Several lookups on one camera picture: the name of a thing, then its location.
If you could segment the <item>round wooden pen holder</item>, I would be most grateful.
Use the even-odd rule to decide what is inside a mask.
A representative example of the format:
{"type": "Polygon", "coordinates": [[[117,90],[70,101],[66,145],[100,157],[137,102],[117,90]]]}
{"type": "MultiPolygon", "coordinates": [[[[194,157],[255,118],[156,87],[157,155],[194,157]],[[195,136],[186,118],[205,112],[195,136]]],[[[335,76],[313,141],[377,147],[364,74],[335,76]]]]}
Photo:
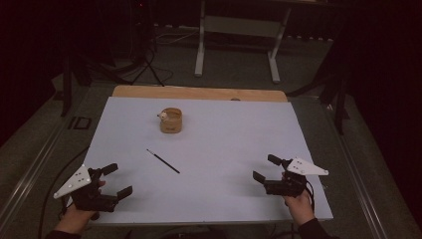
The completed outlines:
{"type": "Polygon", "coordinates": [[[177,108],[167,108],[166,120],[160,120],[160,130],[163,133],[179,133],[182,130],[182,111],[177,108]]]}

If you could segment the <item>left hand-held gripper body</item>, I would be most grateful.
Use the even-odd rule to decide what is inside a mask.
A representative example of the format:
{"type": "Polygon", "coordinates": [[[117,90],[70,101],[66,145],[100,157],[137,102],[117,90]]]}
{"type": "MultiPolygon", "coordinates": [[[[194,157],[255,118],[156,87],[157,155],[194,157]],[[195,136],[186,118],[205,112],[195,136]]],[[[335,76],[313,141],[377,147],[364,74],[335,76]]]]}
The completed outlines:
{"type": "Polygon", "coordinates": [[[58,189],[53,197],[70,195],[80,210],[113,212],[118,204],[116,196],[100,192],[101,168],[88,168],[84,164],[58,189]]]}

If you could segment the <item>person's left hand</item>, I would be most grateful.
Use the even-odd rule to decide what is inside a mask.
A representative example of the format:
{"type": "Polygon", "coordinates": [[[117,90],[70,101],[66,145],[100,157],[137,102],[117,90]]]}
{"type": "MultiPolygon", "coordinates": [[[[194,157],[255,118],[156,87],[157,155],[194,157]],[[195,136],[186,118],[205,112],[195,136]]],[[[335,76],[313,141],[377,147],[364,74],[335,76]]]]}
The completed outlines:
{"type": "Polygon", "coordinates": [[[65,215],[55,229],[61,232],[81,235],[95,214],[95,211],[80,210],[75,204],[72,204],[67,208],[65,215]]]}

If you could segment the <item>black stand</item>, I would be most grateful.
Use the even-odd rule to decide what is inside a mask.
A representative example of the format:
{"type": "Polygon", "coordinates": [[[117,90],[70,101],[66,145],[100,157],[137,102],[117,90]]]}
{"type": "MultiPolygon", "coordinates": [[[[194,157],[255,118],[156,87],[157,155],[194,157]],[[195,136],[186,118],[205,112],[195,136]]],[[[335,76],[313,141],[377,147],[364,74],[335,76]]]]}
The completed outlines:
{"type": "Polygon", "coordinates": [[[339,134],[343,134],[342,121],[346,115],[344,109],[347,82],[350,78],[350,69],[347,62],[347,53],[338,42],[334,42],[321,65],[316,71],[314,79],[307,85],[292,92],[286,93],[287,97],[297,97],[312,89],[323,86],[318,100],[322,105],[335,103],[334,125],[339,134]]]}

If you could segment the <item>thin black pen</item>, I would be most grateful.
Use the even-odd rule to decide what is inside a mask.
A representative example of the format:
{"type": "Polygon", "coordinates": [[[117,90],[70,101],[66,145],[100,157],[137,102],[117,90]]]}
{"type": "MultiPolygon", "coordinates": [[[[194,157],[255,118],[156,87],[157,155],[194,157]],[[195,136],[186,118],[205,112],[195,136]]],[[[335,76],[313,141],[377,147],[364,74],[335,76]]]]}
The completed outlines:
{"type": "Polygon", "coordinates": [[[160,160],[162,163],[164,163],[166,166],[168,166],[169,168],[171,168],[173,171],[175,171],[176,173],[180,174],[180,171],[178,169],[176,169],[173,165],[171,165],[170,163],[168,163],[165,159],[163,159],[162,157],[160,157],[158,154],[156,154],[155,152],[153,152],[150,149],[146,149],[146,151],[148,151],[151,155],[153,155],[155,158],[157,158],[158,160],[160,160]]]}

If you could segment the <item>pale blue table mat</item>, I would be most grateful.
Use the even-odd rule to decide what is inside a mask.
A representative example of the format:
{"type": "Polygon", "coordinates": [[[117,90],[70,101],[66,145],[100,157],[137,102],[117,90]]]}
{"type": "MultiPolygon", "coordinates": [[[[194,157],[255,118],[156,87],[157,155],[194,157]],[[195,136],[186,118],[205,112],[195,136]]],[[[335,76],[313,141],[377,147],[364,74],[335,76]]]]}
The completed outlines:
{"type": "Polygon", "coordinates": [[[277,180],[282,168],[268,161],[310,160],[289,103],[116,98],[107,100],[85,164],[117,163],[105,193],[127,186],[132,194],[100,225],[267,223],[291,215],[280,196],[254,180],[257,171],[277,180]],[[182,130],[163,133],[164,109],[182,111],[182,130]],[[151,155],[150,149],[180,171],[151,155]]]}

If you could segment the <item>metal floor rail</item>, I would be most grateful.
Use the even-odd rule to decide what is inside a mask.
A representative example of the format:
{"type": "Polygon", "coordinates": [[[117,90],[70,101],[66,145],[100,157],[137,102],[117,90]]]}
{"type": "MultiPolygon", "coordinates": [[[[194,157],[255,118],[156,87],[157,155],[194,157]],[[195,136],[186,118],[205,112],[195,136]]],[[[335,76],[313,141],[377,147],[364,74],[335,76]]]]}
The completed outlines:
{"type": "Polygon", "coordinates": [[[378,216],[378,213],[374,208],[372,198],[370,197],[368,190],[362,180],[362,177],[358,172],[348,144],[344,136],[338,132],[336,126],[334,125],[334,107],[332,105],[326,104],[321,104],[320,107],[326,117],[326,120],[328,121],[331,130],[334,132],[336,140],[339,142],[341,151],[345,157],[345,164],[351,180],[351,184],[353,185],[355,194],[357,196],[357,199],[359,201],[360,207],[365,216],[373,239],[388,239],[386,231],[378,216]]]}
{"type": "Polygon", "coordinates": [[[0,147],[0,237],[10,227],[83,99],[73,100],[63,117],[62,104],[47,101],[0,147]]]}

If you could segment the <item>white metal stand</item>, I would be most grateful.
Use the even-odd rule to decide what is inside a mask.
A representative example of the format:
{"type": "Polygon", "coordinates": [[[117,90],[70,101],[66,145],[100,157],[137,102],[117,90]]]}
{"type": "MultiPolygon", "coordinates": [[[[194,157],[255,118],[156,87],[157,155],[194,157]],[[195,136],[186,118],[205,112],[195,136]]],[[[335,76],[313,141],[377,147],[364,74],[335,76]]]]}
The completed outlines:
{"type": "Polygon", "coordinates": [[[280,22],[214,16],[206,14],[206,2],[205,0],[201,0],[199,17],[199,44],[195,62],[194,76],[201,77],[203,75],[205,34],[207,32],[235,34],[273,38],[275,40],[273,49],[267,52],[267,58],[272,81],[274,84],[278,84],[281,81],[281,77],[279,74],[276,57],[279,52],[279,48],[282,43],[291,12],[292,8],[288,7],[282,14],[282,20],[280,22]]]}

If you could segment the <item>person's right hand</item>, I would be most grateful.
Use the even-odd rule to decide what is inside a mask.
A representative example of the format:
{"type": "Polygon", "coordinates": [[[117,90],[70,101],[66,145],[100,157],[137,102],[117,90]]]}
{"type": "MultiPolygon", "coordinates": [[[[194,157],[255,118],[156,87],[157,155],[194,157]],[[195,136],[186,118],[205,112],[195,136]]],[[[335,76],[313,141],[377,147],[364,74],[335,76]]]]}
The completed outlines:
{"type": "Polygon", "coordinates": [[[284,200],[294,221],[299,226],[316,218],[312,209],[311,197],[305,190],[296,197],[284,196],[284,200]]]}

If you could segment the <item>black tripod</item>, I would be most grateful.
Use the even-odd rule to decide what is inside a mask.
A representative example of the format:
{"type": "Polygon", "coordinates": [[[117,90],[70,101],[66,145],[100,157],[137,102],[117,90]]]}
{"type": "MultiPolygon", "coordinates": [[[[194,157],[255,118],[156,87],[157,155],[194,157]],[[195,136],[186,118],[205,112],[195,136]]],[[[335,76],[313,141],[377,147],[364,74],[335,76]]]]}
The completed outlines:
{"type": "Polygon", "coordinates": [[[156,52],[153,0],[71,0],[62,28],[62,114],[73,103],[72,80],[89,86],[92,72],[122,85],[125,74],[151,67],[156,52]]]}

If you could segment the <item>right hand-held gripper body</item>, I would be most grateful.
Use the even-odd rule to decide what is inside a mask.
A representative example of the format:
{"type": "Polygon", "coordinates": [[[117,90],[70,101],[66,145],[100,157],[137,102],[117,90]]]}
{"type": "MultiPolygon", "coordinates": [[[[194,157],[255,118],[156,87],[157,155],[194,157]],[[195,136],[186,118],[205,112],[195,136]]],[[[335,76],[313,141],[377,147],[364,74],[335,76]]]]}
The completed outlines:
{"type": "Polygon", "coordinates": [[[301,158],[282,159],[278,166],[284,169],[284,175],[281,180],[265,180],[267,194],[296,197],[307,188],[307,175],[328,175],[326,169],[301,158]]]}

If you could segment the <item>small black frame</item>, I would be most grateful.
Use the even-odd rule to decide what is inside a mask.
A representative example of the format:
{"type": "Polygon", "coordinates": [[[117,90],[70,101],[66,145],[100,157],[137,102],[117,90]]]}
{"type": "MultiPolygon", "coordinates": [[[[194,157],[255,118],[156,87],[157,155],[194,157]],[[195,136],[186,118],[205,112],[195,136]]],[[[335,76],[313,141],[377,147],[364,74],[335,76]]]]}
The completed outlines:
{"type": "Polygon", "coordinates": [[[72,117],[68,129],[89,129],[92,124],[91,118],[85,118],[85,117],[72,117]]]}

